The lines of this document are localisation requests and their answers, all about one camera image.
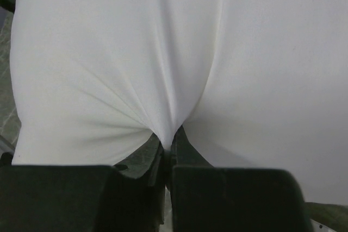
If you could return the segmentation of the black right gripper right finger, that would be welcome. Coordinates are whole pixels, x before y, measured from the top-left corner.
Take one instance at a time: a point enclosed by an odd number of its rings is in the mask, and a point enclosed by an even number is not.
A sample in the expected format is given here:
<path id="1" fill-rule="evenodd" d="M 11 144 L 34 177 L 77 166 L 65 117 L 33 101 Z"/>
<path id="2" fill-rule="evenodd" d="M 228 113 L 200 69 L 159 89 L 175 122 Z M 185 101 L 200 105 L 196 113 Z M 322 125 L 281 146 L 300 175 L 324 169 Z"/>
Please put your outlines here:
<path id="1" fill-rule="evenodd" d="M 213 167 L 179 128 L 170 193 L 174 231 L 312 231 L 301 189 L 285 170 Z"/>

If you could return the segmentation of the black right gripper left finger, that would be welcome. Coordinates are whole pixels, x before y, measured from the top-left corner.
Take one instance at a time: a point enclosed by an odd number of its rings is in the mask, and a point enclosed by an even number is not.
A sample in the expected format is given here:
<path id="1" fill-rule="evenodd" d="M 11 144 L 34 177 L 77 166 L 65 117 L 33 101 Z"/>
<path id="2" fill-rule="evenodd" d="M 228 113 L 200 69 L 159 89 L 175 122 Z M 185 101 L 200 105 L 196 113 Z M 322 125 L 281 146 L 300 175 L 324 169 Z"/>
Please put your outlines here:
<path id="1" fill-rule="evenodd" d="M 1 139 L 1 231 L 158 231 L 164 157 L 152 135 L 114 166 L 14 166 Z"/>

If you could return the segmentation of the white pillow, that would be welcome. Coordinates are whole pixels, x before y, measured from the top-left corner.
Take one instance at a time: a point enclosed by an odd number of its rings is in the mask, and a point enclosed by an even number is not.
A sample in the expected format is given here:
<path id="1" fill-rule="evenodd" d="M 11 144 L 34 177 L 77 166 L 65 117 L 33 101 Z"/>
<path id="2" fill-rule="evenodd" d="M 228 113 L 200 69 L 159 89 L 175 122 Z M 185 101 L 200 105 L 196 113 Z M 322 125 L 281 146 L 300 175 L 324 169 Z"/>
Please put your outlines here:
<path id="1" fill-rule="evenodd" d="M 347 204 L 347 0 L 16 0 L 15 165 L 113 165 L 183 127 L 214 166 Z"/>

